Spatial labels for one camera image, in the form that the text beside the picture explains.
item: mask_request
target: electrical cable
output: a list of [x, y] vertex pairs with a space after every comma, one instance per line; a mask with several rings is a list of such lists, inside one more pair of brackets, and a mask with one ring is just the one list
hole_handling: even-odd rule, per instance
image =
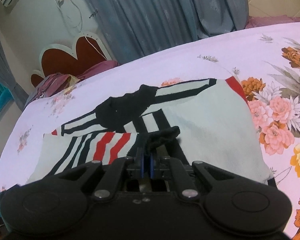
[[93, 46], [93, 44], [88, 40], [88, 38], [87, 38], [86, 36], [85, 36], [85, 38], [86, 38], [87, 42], [89, 42], [89, 44], [90, 44], [92, 47], [94, 47], [94, 49], [95, 49], [102, 57], [104, 57], [105, 60], [107, 60], [106, 57], [103, 56], [103, 54], [101, 54], [101, 53], [97, 50], [97, 48], [96, 48], [95, 46]]
[[[78, 32], [80, 33], [80, 32], [82, 31], [82, 26], [83, 26], [82, 13], [81, 13], [81, 10], [79, 9], [79, 7], [74, 3], [74, 1], [73, 1], [73, 0], [70, 0], [70, 1], [71, 1], [71, 3], [78, 9], [79, 14], [80, 14], [80, 21], [79, 21], [78, 25], [76, 25], [76, 26], [74, 26], [74, 27], [71, 27], [71, 28], [73, 28], [73, 29], [74, 29], [74, 28], [77, 28]], [[64, 16], [66, 16], [66, 17], [73, 23], [73, 21], [71, 20], [71, 18], [70, 18], [68, 15], [66, 15], [65, 13], [63, 13], [62, 9], [60, 8], [60, 6], [59, 6], [58, 3], [57, 3], [57, 0], [55, 0], [55, 2], [56, 2], [56, 5], [57, 5], [57, 7], [58, 7], [60, 13], [63, 14]]]

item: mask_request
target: power cord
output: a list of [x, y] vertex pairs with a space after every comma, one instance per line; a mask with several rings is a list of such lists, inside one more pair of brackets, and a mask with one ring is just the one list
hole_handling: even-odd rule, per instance
[[[82, 31], [82, 25], [83, 25], [83, 22], [82, 22], [82, 13], [81, 13], [81, 10], [79, 9], [79, 7], [74, 3], [74, 1], [73, 1], [73, 0], [70, 0], [70, 1], [71, 1], [71, 3], [78, 9], [79, 14], [80, 14], [80, 21], [79, 21], [79, 23], [78, 23], [76, 26], [71, 27], [71, 28], [72, 28], [72, 29], [76, 28], [76, 29], [78, 30], [78, 32], [80, 33], [80, 32]], [[63, 11], [62, 11], [62, 9], [61, 9], [61, 7], [60, 7], [60, 0], [55, 0], [55, 3], [56, 3], [56, 5], [57, 5], [57, 7], [58, 7], [60, 13], [61, 13], [63, 16], [67, 17], [67, 18], [73, 23], [73, 21], [71, 20], [71, 18], [70, 18], [67, 14], [63, 13]]]
[[88, 38], [87, 38], [86, 36], [85, 36], [85, 38], [86, 38], [87, 42], [89, 42], [89, 44], [90, 44], [92, 47], [94, 47], [94, 49], [95, 49], [102, 57], [104, 57], [105, 60], [107, 60], [106, 57], [103, 56], [103, 54], [101, 54], [101, 53], [97, 50], [97, 48], [96, 48], [95, 46], [93, 46], [93, 44], [88, 40]]

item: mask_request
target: bed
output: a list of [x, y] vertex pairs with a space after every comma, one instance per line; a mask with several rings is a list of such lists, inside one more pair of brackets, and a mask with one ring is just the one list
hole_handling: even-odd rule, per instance
[[30, 103], [3, 150], [0, 190], [27, 182], [37, 165], [44, 133], [93, 110], [110, 96], [134, 92], [142, 84], [160, 87], [232, 75], [242, 82], [251, 109], [274, 109], [270, 101], [279, 97], [276, 100], [281, 101], [276, 106], [286, 107], [292, 114], [290, 119], [282, 117], [286, 118], [287, 129], [280, 132], [283, 136], [292, 133], [293, 140], [290, 144], [282, 142], [277, 149], [264, 139], [268, 131], [254, 121], [263, 158], [272, 169], [278, 188], [292, 202], [293, 212], [285, 233], [300, 237], [300, 23], [246, 29], [180, 45], [102, 72], [67, 92]]

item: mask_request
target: red headboard panel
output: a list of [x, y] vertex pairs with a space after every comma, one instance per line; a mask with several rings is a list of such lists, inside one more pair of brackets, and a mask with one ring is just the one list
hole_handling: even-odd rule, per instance
[[77, 76], [92, 66], [111, 60], [98, 36], [94, 33], [81, 33], [74, 39], [72, 49], [51, 44], [40, 54], [41, 71], [31, 75], [31, 83], [36, 87], [44, 77], [60, 72]]

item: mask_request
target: white wall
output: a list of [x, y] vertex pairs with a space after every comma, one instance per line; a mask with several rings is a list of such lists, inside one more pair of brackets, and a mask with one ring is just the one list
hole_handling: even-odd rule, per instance
[[0, 112], [0, 156], [20, 115], [15, 102], [9, 102]]
[[[84, 0], [73, 0], [82, 12], [83, 31], [96, 33], [97, 23], [89, 19], [91, 12]], [[80, 20], [78, 10], [70, 0], [61, 8], [76, 24]], [[55, 0], [18, 0], [12, 8], [5, 8], [0, 2], [0, 30], [18, 62], [31, 75], [39, 69], [41, 50], [52, 43], [70, 46], [74, 35], [67, 30]]]
[[5, 40], [1, 30], [0, 30], [0, 41], [2, 49], [6, 56], [7, 62], [11, 69], [11, 72], [16, 79], [17, 83], [28, 93], [30, 94], [34, 87], [30, 82], [30, 74], [25, 70], [24, 65], [20, 63], [19, 59], [11, 50], [9, 44]]

